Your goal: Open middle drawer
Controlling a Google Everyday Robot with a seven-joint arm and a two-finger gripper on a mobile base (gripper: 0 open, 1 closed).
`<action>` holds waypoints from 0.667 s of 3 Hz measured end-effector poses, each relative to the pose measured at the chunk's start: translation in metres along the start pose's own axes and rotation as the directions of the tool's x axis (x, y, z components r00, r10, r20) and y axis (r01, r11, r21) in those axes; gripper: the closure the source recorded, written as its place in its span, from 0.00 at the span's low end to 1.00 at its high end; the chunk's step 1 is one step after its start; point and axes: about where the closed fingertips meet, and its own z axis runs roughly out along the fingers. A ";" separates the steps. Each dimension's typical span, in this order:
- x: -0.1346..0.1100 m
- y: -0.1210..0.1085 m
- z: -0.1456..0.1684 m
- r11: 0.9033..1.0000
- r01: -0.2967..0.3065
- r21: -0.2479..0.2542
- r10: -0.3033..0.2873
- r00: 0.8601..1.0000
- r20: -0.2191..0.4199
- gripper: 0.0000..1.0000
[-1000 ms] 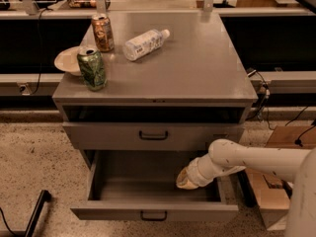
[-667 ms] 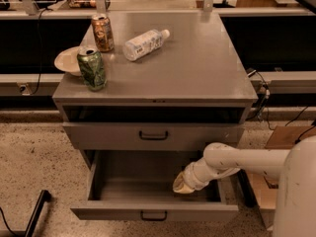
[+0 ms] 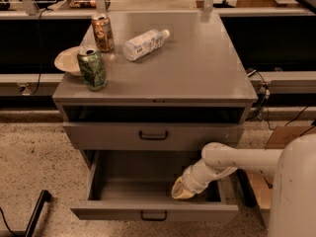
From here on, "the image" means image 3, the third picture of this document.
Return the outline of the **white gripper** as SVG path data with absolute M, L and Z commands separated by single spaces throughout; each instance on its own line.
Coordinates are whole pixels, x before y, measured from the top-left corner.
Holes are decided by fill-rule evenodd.
M 174 199 L 189 199 L 203 192 L 212 181 L 220 180 L 237 170 L 236 167 L 207 166 L 203 160 L 188 167 L 179 177 L 172 190 Z

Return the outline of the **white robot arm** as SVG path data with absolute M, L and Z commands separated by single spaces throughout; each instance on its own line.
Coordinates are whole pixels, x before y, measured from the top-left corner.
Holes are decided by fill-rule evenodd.
M 192 198 L 238 169 L 273 181 L 268 237 L 316 237 L 316 134 L 298 137 L 282 149 L 208 143 L 200 160 L 177 179 L 172 197 Z

